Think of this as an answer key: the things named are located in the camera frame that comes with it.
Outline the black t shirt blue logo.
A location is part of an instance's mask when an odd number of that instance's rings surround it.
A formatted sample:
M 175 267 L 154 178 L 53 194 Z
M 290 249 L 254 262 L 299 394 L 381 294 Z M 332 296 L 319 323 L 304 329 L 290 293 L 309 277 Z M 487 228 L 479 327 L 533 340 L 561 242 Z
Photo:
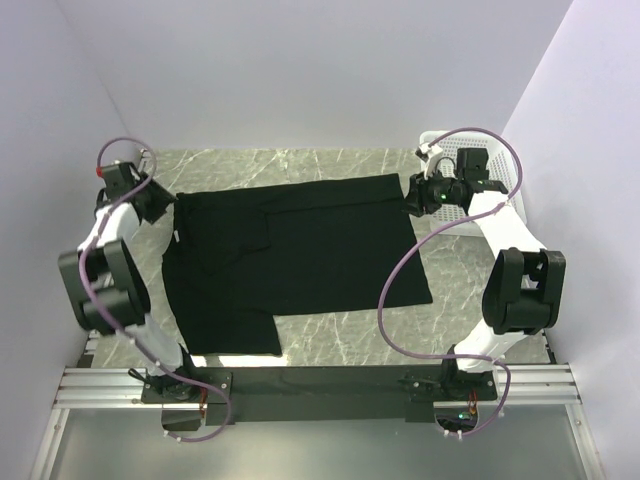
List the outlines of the black t shirt blue logo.
M 397 175 L 181 193 L 162 262 L 194 355 L 282 351 L 279 316 L 429 304 Z

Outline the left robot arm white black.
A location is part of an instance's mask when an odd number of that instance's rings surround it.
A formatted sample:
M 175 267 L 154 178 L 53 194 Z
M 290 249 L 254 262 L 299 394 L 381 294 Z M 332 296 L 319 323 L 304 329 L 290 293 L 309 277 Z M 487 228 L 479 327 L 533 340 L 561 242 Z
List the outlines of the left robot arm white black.
M 142 223 L 155 223 L 175 197 L 131 162 L 97 173 L 105 186 L 94 225 L 76 250 L 58 258 L 73 313 L 83 330 L 120 335 L 138 350 L 146 373 L 130 370 L 130 376 L 164 399 L 189 401 L 199 392 L 200 378 L 185 347 L 153 319 L 147 286 L 129 249 Z

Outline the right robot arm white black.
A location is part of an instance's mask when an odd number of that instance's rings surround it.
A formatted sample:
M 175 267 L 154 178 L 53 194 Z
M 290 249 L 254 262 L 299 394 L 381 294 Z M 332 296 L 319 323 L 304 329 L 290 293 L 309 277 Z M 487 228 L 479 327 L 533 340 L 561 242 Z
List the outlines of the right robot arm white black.
M 423 145 L 416 155 L 424 170 L 410 177 L 408 212 L 421 217 L 445 205 L 461 208 L 495 257 L 482 296 L 482 319 L 450 349 L 456 357 L 443 362 L 438 377 L 442 393 L 460 399 L 490 371 L 491 360 L 556 323 L 566 259 L 535 238 L 510 204 L 507 187 L 490 178 L 486 149 L 458 149 L 452 176 L 439 171 L 444 158 L 439 146 Z

